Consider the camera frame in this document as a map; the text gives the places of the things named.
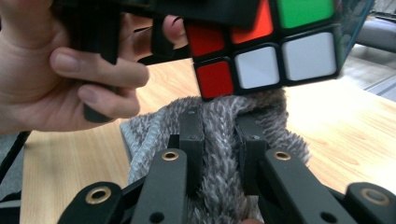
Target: metal ring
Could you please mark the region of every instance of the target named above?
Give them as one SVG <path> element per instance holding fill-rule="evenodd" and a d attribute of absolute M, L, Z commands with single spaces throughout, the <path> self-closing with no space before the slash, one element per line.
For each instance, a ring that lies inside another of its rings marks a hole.
<path fill-rule="evenodd" d="M 167 151 L 163 153 L 163 160 L 165 161 L 175 161 L 178 158 L 178 153 L 175 151 Z"/>
<path fill-rule="evenodd" d="M 377 194 L 381 199 L 376 199 L 370 196 L 371 193 Z M 378 205 L 390 205 L 390 199 L 387 195 L 385 195 L 383 192 L 378 191 L 376 189 L 362 189 L 361 190 L 361 195 L 363 196 L 364 199 L 371 203 L 376 203 Z"/>
<path fill-rule="evenodd" d="M 107 186 L 97 187 L 91 189 L 87 197 L 85 197 L 85 202 L 89 204 L 98 204 L 107 200 L 111 195 L 111 189 Z"/>
<path fill-rule="evenodd" d="M 280 161 L 289 161 L 291 159 L 291 155 L 284 151 L 276 151 L 274 157 Z"/>

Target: green sticker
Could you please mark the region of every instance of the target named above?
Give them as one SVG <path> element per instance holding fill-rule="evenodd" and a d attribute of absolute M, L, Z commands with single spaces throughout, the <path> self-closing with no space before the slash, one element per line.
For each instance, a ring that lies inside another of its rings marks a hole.
<path fill-rule="evenodd" d="M 290 29 L 329 19 L 334 13 L 333 0 L 278 0 L 280 21 Z"/>

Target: rubik's cube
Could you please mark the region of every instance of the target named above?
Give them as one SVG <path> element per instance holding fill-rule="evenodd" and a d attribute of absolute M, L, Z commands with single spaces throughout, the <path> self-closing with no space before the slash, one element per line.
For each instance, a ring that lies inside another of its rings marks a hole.
<path fill-rule="evenodd" d="M 372 2 L 260 0 L 251 30 L 185 21 L 202 97 L 338 77 Z"/>

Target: gray fuzzy cloth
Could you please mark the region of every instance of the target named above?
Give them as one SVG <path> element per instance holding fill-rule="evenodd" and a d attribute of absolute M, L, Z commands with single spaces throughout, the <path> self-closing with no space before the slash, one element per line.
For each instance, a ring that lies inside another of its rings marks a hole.
<path fill-rule="evenodd" d="M 178 116 L 198 106 L 204 123 L 204 177 L 198 197 L 189 199 L 189 223 L 239 223 L 262 220 L 257 197 L 245 196 L 237 170 L 235 118 L 252 112 L 271 148 L 286 150 L 307 162 L 306 142 L 286 129 L 288 112 L 283 90 L 249 96 L 224 96 L 210 102 L 200 97 L 174 101 L 158 112 L 139 116 L 120 126 L 131 162 L 129 183 L 146 175 L 154 154 L 166 149 L 169 135 L 179 134 Z"/>

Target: wooden table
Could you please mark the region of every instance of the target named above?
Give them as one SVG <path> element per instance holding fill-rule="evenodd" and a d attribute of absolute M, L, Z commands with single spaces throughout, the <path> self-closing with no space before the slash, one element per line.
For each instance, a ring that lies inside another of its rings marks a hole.
<path fill-rule="evenodd" d="M 189 60 L 150 67 L 141 113 L 197 95 Z M 367 181 L 396 193 L 396 104 L 337 80 L 287 88 L 289 129 L 309 144 L 310 170 L 344 192 Z M 55 223 L 74 196 L 97 181 L 127 185 L 122 120 L 74 133 L 33 132 L 24 151 L 21 223 Z"/>

